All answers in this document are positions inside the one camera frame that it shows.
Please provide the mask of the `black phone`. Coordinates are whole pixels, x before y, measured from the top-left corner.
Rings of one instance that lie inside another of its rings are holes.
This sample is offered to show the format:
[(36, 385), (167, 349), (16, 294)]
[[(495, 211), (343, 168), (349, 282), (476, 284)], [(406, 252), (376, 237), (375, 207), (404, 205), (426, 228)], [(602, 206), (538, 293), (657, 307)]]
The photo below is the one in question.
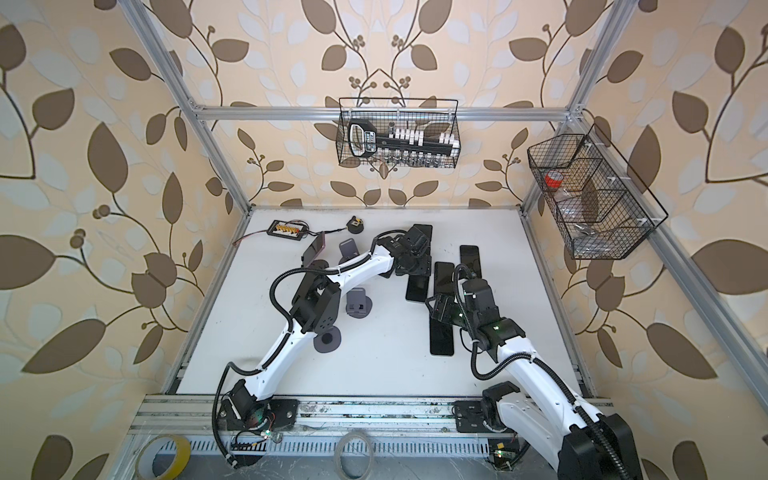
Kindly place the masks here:
[(429, 349), (432, 356), (453, 356), (453, 326), (436, 320), (429, 322)]
[(461, 245), (460, 260), (474, 277), (482, 276), (479, 247), (476, 245)]
[(437, 261), (434, 264), (433, 293), (437, 295), (454, 295), (455, 265), (451, 262)]
[(410, 302), (424, 303), (428, 297), (430, 277), (428, 275), (410, 275), (408, 277), (405, 299)]

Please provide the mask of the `grey round stand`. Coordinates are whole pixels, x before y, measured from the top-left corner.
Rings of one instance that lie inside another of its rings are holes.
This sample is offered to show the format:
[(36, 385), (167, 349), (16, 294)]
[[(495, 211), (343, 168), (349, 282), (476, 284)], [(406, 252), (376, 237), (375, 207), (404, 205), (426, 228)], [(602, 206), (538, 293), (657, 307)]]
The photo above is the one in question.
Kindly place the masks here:
[(372, 299), (364, 288), (356, 287), (347, 292), (345, 311), (350, 317), (363, 319), (371, 313), (372, 307)]

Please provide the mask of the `black round stand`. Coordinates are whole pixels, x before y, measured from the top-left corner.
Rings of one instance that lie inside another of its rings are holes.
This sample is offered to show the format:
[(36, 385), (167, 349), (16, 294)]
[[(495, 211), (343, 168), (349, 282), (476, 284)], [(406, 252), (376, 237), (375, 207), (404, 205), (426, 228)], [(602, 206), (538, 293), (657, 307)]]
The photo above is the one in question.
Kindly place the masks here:
[(329, 263), (324, 259), (317, 259), (310, 263), (309, 268), (313, 270), (325, 270), (329, 268)]

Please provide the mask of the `dark round stand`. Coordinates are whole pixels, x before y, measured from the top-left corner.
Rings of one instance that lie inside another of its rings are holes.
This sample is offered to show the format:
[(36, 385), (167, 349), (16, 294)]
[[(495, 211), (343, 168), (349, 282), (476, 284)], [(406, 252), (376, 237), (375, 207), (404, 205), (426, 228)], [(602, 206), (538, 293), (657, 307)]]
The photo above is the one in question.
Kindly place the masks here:
[(337, 350), (341, 345), (341, 341), (341, 331), (338, 327), (332, 327), (318, 334), (313, 340), (313, 346), (316, 352), (327, 354)]

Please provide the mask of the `purple round phone stand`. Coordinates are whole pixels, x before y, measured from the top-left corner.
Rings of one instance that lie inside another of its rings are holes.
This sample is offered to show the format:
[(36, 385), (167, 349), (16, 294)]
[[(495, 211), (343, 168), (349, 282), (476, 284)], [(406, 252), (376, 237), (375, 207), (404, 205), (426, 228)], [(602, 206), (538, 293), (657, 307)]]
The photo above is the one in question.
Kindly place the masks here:
[(356, 258), (359, 255), (359, 250), (354, 238), (348, 238), (346, 240), (343, 240), (339, 244), (339, 251), (341, 254), (341, 259), (339, 261), (339, 264), (344, 264)]

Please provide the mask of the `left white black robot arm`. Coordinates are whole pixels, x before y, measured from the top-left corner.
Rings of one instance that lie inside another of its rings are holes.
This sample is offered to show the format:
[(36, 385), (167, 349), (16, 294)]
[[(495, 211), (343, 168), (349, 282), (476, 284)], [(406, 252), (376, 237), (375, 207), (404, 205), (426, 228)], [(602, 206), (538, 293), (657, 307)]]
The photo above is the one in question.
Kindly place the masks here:
[(213, 425), (229, 418), (253, 426), (253, 417), (267, 408), (304, 348), (332, 329), (342, 297), (376, 276), (429, 274), (431, 240), (432, 227), (426, 224), (388, 230), (374, 237), (366, 253), (337, 266), (300, 267), (279, 275), (269, 300), (287, 326), (256, 368), (244, 370), (232, 362), (225, 366), (214, 395)]

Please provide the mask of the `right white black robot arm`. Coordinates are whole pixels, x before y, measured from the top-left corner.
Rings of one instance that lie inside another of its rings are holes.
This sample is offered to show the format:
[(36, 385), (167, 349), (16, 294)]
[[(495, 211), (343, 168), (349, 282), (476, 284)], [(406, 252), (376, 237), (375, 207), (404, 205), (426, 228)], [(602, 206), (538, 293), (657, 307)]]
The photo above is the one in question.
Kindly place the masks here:
[(585, 400), (544, 361), (525, 331), (501, 315), (485, 279), (464, 264), (450, 279), (451, 294), (430, 298), (431, 315), (468, 332), (476, 379), (510, 377), (483, 393), (486, 428), (521, 436), (561, 479), (642, 478), (628, 423)]

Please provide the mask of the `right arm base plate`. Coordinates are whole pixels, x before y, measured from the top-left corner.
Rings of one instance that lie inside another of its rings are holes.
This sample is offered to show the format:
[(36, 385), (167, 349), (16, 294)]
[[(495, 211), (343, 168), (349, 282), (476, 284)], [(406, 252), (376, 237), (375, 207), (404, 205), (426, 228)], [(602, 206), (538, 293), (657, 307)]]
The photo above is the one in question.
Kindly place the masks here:
[(489, 403), (485, 399), (457, 400), (452, 406), (455, 428), (459, 433), (493, 433), (488, 423)]

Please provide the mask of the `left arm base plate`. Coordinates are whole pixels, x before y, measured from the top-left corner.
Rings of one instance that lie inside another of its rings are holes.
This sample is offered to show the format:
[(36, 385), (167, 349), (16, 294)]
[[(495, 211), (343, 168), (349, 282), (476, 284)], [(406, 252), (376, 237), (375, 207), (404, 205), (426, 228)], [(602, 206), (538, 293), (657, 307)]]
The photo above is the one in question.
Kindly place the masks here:
[(233, 400), (225, 396), (213, 415), (215, 425), (225, 431), (266, 431), (291, 427), (297, 419), (295, 399)]

